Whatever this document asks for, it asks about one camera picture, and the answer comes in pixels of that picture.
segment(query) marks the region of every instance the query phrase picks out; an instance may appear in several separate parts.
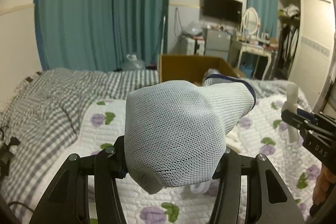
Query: table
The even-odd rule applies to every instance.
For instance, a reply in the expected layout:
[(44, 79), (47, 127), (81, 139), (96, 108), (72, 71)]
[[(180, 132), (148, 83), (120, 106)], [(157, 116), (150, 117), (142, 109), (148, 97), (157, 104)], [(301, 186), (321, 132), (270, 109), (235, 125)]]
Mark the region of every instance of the table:
[(265, 71), (264, 71), (263, 76), (262, 76), (262, 80), (265, 79), (266, 73), (268, 72), (268, 69), (269, 69), (269, 67), (271, 65), (271, 62), (272, 62), (272, 51), (273, 50), (267, 50), (267, 49), (265, 49), (261, 46), (255, 46), (255, 45), (251, 45), (251, 44), (241, 42), (241, 41), (237, 41), (237, 40), (232, 41), (232, 44), (230, 45), (230, 48), (231, 47), (240, 51), (237, 68), (239, 68), (239, 66), (240, 66), (240, 62), (241, 62), (241, 59), (242, 59), (243, 52), (248, 52), (248, 53), (255, 54), (255, 55), (258, 56), (257, 63), (256, 63), (256, 66), (254, 68), (252, 78), (254, 78), (255, 73), (257, 71), (260, 56), (267, 57), (267, 59), (268, 59), (267, 60), (267, 65), (266, 65)]

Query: human hand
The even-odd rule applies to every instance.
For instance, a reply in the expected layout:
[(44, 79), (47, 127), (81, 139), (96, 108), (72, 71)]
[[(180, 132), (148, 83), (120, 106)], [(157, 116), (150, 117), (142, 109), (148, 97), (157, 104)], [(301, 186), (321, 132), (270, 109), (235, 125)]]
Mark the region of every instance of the human hand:
[(327, 191), (329, 189), (329, 183), (336, 183), (336, 175), (322, 165), (321, 172), (316, 180), (316, 185), (313, 192), (313, 202), (318, 206), (321, 202), (324, 202), (327, 197)]

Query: white quilted blanket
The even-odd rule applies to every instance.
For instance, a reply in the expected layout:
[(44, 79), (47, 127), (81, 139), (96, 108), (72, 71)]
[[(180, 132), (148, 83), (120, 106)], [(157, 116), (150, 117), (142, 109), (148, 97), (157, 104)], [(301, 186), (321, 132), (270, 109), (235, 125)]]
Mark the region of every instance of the white quilted blanket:
[[(241, 118), (229, 134), (238, 136), (237, 146), (241, 148), (241, 154), (254, 157), (263, 153), (269, 157), (306, 217), (312, 205), (312, 191), (320, 172), (320, 163), (302, 147), (302, 139), (298, 143), (288, 143), (286, 124), (280, 120), (280, 109), (285, 99), (283, 95), (275, 95), (258, 100), (255, 108)], [(31, 206), (37, 205), (68, 155), (77, 153), (83, 157), (97, 153), (124, 134), (125, 102), (102, 99), (88, 108), (78, 140), (63, 152), (43, 178)], [(126, 221), (131, 224), (205, 224), (210, 218), (218, 189), (218, 181), (213, 180), (202, 185), (167, 188), (149, 195), (129, 175), (123, 180), (117, 180), (117, 185)], [(239, 223), (244, 222), (246, 206), (244, 177), (241, 191)], [(89, 193), (91, 223), (97, 223), (93, 177), (89, 178)], [(23, 223), (28, 223), (30, 217), (25, 215)]]

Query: white mirror frame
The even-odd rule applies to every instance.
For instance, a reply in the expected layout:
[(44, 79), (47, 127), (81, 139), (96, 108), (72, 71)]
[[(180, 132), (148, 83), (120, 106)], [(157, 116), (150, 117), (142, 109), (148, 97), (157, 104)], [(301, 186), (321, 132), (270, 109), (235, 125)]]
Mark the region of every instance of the white mirror frame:
[(247, 17), (247, 15), (248, 15), (249, 13), (253, 13), (253, 14), (256, 16), (256, 18), (257, 18), (257, 24), (256, 24), (255, 29), (254, 29), (254, 30), (249, 30), (249, 35), (254, 35), (254, 34), (256, 34), (256, 32), (258, 31), (258, 25), (260, 24), (260, 22), (259, 22), (259, 16), (258, 16), (258, 13), (257, 13), (257, 11), (256, 11), (253, 7), (248, 8), (248, 9), (245, 11), (243, 17), (241, 18), (241, 33), (243, 33), (243, 28), (246, 28), (246, 25), (245, 25), (246, 23), (245, 23), (245, 21), (246, 21), (246, 17)]

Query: television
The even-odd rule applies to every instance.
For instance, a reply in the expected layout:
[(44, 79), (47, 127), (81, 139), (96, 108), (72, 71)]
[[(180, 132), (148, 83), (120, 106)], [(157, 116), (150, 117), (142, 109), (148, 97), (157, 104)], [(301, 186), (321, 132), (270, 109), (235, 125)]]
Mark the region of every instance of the television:
[(237, 0), (204, 0), (203, 15), (240, 24), (242, 6)]

